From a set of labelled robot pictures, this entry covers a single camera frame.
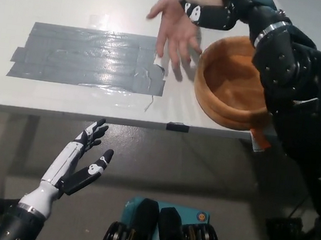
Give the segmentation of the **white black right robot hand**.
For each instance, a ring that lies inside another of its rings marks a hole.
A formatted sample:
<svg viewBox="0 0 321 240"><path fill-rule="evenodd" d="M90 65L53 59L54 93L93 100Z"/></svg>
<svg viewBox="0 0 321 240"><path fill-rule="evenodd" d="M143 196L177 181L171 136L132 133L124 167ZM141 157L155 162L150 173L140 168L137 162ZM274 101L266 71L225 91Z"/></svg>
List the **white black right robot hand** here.
<svg viewBox="0 0 321 240"><path fill-rule="evenodd" d="M277 21L291 23L281 14L273 0L179 0L191 22L199 27L216 30L232 29L236 22L249 23L249 12L264 6Z"/></svg>

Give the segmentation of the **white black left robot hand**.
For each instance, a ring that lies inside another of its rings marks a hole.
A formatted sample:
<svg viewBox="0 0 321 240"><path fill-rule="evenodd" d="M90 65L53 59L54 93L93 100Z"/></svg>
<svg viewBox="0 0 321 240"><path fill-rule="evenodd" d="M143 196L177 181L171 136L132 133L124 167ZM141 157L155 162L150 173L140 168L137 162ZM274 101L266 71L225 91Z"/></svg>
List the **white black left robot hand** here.
<svg viewBox="0 0 321 240"><path fill-rule="evenodd" d="M98 160L79 171L75 168L86 152L101 143L100 138L109 128L105 121L92 123L69 142L44 173L38 188L22 197L18 207L47 220L52 204L63 194L72 195L100 178L111 162L113 150L107 150Z"/></svg>

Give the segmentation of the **person's bare hand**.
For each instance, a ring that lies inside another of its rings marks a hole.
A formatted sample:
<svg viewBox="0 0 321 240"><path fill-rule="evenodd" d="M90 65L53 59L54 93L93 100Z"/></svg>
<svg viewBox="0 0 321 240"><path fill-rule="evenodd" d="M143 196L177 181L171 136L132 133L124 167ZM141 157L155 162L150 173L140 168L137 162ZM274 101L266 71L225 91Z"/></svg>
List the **person's bare hand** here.
<svg viewBox="0 0 321 240"><path fill-rule="evenodd" d="M195 67L193 60L202 54L200 48L200 31L184 11L179 0L158 0L148 12L146 19L161 16L156 41L158 64L175 74L178 82L183 74L193 81Z"/></svg>

